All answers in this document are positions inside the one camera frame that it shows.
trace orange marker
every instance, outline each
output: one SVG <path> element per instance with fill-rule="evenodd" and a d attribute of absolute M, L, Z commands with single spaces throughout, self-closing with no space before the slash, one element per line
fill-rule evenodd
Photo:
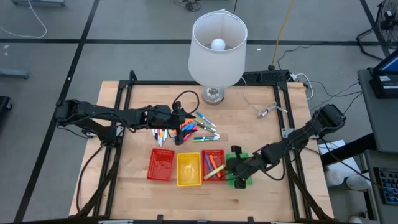
<path fill-rule="evenodd" d="M 216 165 L 216 162 L 214 161 L 213 155 L 209 155 L 209 159 L 210 159 L 211 165 L 213 165 L 214 170 L 216 170 L 217 165 Z M 221 174 L 219 172 L 217 173 L 217 177 L 221 178 Z"/>
<path fill-rule="evenodd" d="M 186 119 L 185 122 L 183 124 L 181 124 L 181 129 L 183 129 L 186 125 L 190 124 L 193 122 L 193 119 Z"/>

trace wooden table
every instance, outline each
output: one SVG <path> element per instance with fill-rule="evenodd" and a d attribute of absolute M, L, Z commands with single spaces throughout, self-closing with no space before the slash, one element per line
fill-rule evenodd
<path fill-rule="evenodd" d="M 117 87 L 118 82 L 103 82 L 97 104 L 112 108 Z M 310 119 L 305 89 L 302 83 L 288 83 L 288 87 L 295 126 L 300 128 Z M 171 106 L 174 98 L 184 90 L 193 90 L 200 95 L 202 86 L 134 85 L 130 108 L 156 104 Z M 187 141 L 181 146 L 176 146 L 171 139 L 168 139 L 163 148 L 174 149 L 176 153 L 201 152 L 202 149 L 224 149 L 225 153 L 228 153 L 232 145 L 238 145 L 251 154 L 265 144 L 280 141 L 277 112 L 272 111 L 265 118 L 257 119 L 257 111 L 245 102 L 243 90 L 244 86 L 225 89 L 224 101 L 216 106 L 200 102 L 198 110 L 217 125 L 217 132 L 221 136 L 219 141 L 201 143 Z M 273 88 L 269 86 L 248 86 L 246 96 L 259 108 L 275 101 Z M 186 111 L 194 109 L 196 105 L 196 98 L 192 94 L 183 95 L 179 100 Z M 208 133 L 199 130 L 196 135 L 202 136 L 202 134 Z M 99 144 L 95 138 L 88 140 L 82 165 L 98 149 Z M 171 182 L 150 181 L 146 179 L 146 175 L 154 147 L 158 145 L 151 130 L 140 130 L 135 134 L 126 132 L 111 218 L 153 220 L 158 214 L 163 214 L 165 220 L 245 221 L 248 216 L 253 216 L 255 221 L 294 220 L 287 177 L 276 182 L 258 172 L 253 175 L 253 185 L 244 190 L 234 189 L 226 182 L 205 182 L 197 187 L 177 187 L 174 165 Z M 315 141 L 310 141 L 307 147 L 317 149 L 317 144 Z M 87 202 L 98 186 L 103 154 L 104 150 L 90 162 L 84 173 L 80 206 Z M 303 150 L 301 156 L 308 191 L 326 214 L 332 217 L 333 212 L 319 155 Z M 269 173 L 274 177 L 280 177 L 282 166 L 278 165 Z M 298 194 L 297 198 L 301 205 L 300 213 L 304 217 L 302 197 Z M 76 193 L 70 214 L 76 213 L 75 199 Z M 101 204 L 100 214 L 104 211 L 105 201 L 103 200 Z"/>

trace concrete floor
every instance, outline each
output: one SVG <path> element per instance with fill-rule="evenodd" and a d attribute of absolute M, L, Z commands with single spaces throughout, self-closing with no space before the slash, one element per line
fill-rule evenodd
<path fill-rule="evenodd" d="M 367 2 L 375 16 L 380 1 Z M 49 30 L 45 39 L 80 39 L 93 3 L 67 0 L 66 7 L 34 6 Z M 192 24 L 199 16 L 217 9 L 232 12 L 235 0 L 200 3 L 200 11 L 189 13 L 172 0 L 100 0 L 88 39 L 190 39 Z M 236 14 L 246 23 L 249 40 L 276 40 L 288 5 L 289 0 L 238 0 Z M 0 2 L 0 26 L 24 35 L 42 33 L 27 7 L 9 1 Z M 359 1 L 297 0 L 282 40 L 352 41 L 368 28 Z M 14 37 L 0 30 L 0 68 L 29 69 L 31 78 L 0 78 L 0 95 L 10 96 L 14 103 L 0 131 L 0 223 L 15 217 L 77 48 L 77 44 L 3 44 L 1 39 L 6 38 Z M 364 40 L 377 41 L 374 34 Z M 295 47 L 280 45 L 277 58 Z M 382 57 L 380 47 L 366 48 Z M 267 70 L 273 49 L 273 45 L 248 45 L 246 70 Z M 85 44 L 67 98 L 95 103 L 103 80 L 126 79 L 130 69 L 140 80 L 191 80 L 188 54 L 188 44 Z M 378 63 L 357 46 L 333 45 L 287 53 L 281 67 L 323 82 L 334 94 L 357 81 L 357 70 Z M 313 87 L 310 108 L 328 99 L 319 84 Z M 359 89 L 357 85 L 350 90 Z M 345 110 L 353 97 L 334 98 L 330 103 Z M 362 96 L 346 115 L 346 126 L 327 136 L 328 140 L 350 142 L 371 132 Z M 68 215 L 85 144 L 84 139 L 55 131 L 25 221 Z M 365 210 L 363 197 L 356 192 L 330 193 L 335 217 L 342 221 Z"/>

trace yellow cable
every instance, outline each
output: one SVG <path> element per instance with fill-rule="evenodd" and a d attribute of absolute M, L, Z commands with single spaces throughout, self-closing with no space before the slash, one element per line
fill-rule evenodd
<path fill-rule="evenodd" d="M 283 23 L 282 26 L 280 27 L 279 34 L 278 34 L 278 39 L 276 40 L 276 44 L 275 44 L 274 57 L 272 58 L 272 63 L 271 63 L 271 65 L 274 65 L 275 58 L 276 58 L 276 52 L 277 52 L 278 44 L 279 44 L 280 35 L 282 34 L 282 31 L 283 31 L 283 29 L 284 29 L 284 27 L 285 27 L 286 21 L 287 21 L 287 19 L 289 18 L 290 12 L 291 12 L 291 10 L 292 10 L 292 8 L 293 8 L 293 2 L 294 2 L 294 0 L 290 0 L 289 10 L 287 11 L 287 14 L 286 14 L 286 16 L 285 16 L 284 23 Z"/>

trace white cable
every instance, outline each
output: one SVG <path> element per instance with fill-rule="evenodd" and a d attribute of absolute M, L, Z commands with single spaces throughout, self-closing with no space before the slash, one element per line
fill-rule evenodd
<path fill-rule="evenodd" d="M 299 74 L 296 74 L 295 76 L 297 77 L 297 76 L 299 76 L 299 75 L 304 76 L 304 77 L 307 79 L 308 84 L 310 85 L 311 96 L 310 96 L 309 98 L 307 98 L 307 100 L 311 100 L 311 98 L 313 97 L 313 89 L 312 89 L 311 82 L 310 82 L 310 80 L 308 79 L 308 77 L 307 77 L 304 73 L 299 73 Z"/>
<path fill-rule="evenodd" d="M 252 105 L 252 104 L 248 101 L 248 99 L 246 99 L 246 88 L 248 87 L 248 84 L 246 83 L 246 80 L 245 80 L 243 77 L 241 77 L 241 79 L 242 79 L 243 82 L 244 82 L 244 90 L 243 90 L 243 98 L 244 98 L 244 100 L 246 100 L 246 102 L 247 102 L 251 107 L 253 107 L 253 109 L 255 109 L 256 111 L 260 111 L 260 110 L 257 109 L 254 105 Z"/>
<path fill-rule="evenodd" d="M 243 77 L 241 77 L 241 78 L 242 78 L 242 80 L 243 80 L 243 82 L 244 82 L 243 98 L 244 98 L 244 100 L 248 103 L 248 105 L 250 105 L 251 107 L 253 107 L 253 109 L 255 109 L 255 110 L 258 112 L 258 114 L 257 114 L 257 117 L 258 117 L 258 118 L 259 118 L 259 117 L 264 117 L 268 112 L 272 111 L 272 110 L 275 109 L 275 108 L 277 108 L 278 110 L 281 110 L 281 111 L 287 113 L 287 110 L 278 107 L 276 102 L 273 102 L 273 103 L 271 103 L 270 105 L 266 106 L 266 108 L 265 108 L 264 110 L 259 110 L 259 109 L 257 109 L 253 104 L 251 104 L 251 103 L 248 101 L 248 99 L 246 99 L 246 88 L 248 87 L 248 84 L 246 83 L 246 80 L 245 80 Z"/>
<path fill-rule="evenodd" d="M 13 32 L 9 32 L 8 30 L 6 30 L 5 28 L 3 28 L 2 26 L 0 26 L 0 29 L 2 29 L 4 32 L 17 36 L 17 37 L 25 37 L 25 38 L 36 38 L 36 39 L 40 39 L 43 38 L 46 34 L 47 34 L 47 28 L 44 25 L 44 23 L 40 20 L 40 18 L 37 16 L 36 12 L 33 10 L 32 4 L 30 3 L 30 0 L 27 0 L 27 2 L 29 3 L 30 6 L 30 10 L 32 10 L 33 14 L 35 15 L 35 17 L 37 18 L 37 20 L 42 24 L 43 28 L 44 28 L 44 34 L 41 35 L 40 37 L 36 37 L 36 36 L 29 36 L 29 35 L 19 35 L 19 34 L 15 34 Z"/>

